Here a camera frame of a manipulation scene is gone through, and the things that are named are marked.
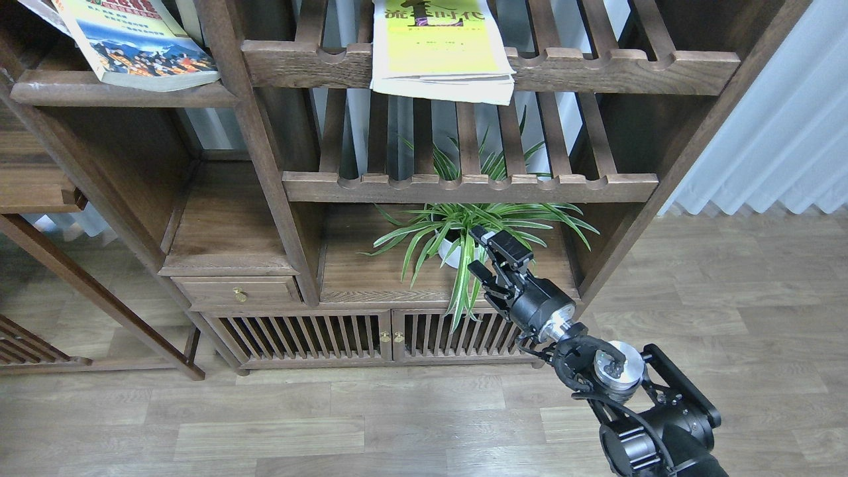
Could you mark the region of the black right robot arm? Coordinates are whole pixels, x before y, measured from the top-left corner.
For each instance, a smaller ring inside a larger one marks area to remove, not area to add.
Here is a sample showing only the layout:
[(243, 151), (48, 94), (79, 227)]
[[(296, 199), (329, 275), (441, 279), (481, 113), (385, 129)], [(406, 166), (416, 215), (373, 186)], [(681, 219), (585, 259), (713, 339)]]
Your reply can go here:
[(493, 308), (543, 343), (537, 351), (574, 399), (584, 399), (600, 422), (600, 444), (620, 476), (724, 476), (715, 456), (715, 405), (655, 344), (642, 350), (590, 336), (573, 319), (575, 302), (549, 279), (528, 270), (533, 253), (511, 233), (477, 226), (470, 233), (493, 264), (469, 271)]

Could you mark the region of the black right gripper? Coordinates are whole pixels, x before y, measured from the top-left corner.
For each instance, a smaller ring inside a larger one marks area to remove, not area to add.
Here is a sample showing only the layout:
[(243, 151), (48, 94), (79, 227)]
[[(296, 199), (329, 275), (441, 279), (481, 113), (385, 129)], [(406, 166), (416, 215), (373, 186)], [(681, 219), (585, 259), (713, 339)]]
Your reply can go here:
[(570, 329), (576, 303), (549, 279), (528, 272), (530, 248), (506, 230), (495, 233), (475, 226), (470, 235), (484, 247), (496, 275), (481, 262), (471, 262), (468, 269), (503, 317), (539, 343), (558, 343), (575, 335)]

